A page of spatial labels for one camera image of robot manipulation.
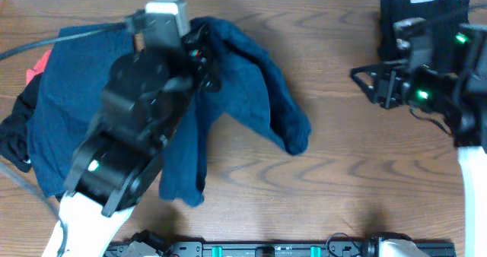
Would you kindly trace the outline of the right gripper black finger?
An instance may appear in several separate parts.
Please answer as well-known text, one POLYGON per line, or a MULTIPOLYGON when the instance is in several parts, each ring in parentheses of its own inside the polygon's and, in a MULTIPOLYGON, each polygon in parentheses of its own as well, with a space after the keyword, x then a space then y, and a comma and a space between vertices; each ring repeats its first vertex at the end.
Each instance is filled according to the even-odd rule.
POLYGON ((404 65, 406 65, 406 61, 385 61, 373 65, 365 65, 365 66, 353 68, 350 71, 350 76, 352 77, 356 74, 365 73, 365 72, 381 73, 388 70, 392 70, 395 67, 401 67, 404 65))
POLYGON ((377 103, 378 92, 377 92, 376 75, 374 73, 372 72, 351 73, 350 77, 361 89, 361 91, 368 98, 369 101, 371 101, 372 103, 377 103))

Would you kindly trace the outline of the navy blue shorts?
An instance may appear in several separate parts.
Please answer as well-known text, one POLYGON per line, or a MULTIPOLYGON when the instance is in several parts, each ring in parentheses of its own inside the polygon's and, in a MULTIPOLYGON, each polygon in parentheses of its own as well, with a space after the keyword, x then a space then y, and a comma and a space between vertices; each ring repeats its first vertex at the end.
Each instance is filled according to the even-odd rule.
POLYGON ((307 150, 311 124, 291 97, 281 69, 264 48, 230 21, 197 17, 190 23, 193 29, 203 24, 209 27, 221 89, 198 92, 192 98, 175 136, 163 150, 158 195, 196 207, 204 201, 208 133, 222 114, 227 113, 290 155, 307 150))

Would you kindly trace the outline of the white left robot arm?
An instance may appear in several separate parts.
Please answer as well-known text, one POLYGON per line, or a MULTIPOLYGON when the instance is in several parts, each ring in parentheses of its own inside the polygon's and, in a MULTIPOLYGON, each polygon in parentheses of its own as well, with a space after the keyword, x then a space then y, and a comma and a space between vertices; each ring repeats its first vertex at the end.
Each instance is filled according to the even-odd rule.
POLYGON ((102 256, 162 171, 163 149, 201 90, 219 89, 207 24, 120 56, 72 155, 46 256, 102 256))

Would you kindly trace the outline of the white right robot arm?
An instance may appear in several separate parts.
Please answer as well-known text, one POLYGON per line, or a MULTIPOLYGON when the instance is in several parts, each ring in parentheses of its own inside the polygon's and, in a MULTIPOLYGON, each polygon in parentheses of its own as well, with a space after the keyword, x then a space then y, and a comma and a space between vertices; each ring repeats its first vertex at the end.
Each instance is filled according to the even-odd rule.
POLYGON ((465 195, 465 254, 486 254, 486 28, 461 24, 445 42, 452 69, 432 67, 436 51, 423 18, 393 25, 400 58, 353 68, 351 79, 384 109, 407 105, 442 115, 439 125, 454 141, 465 195))

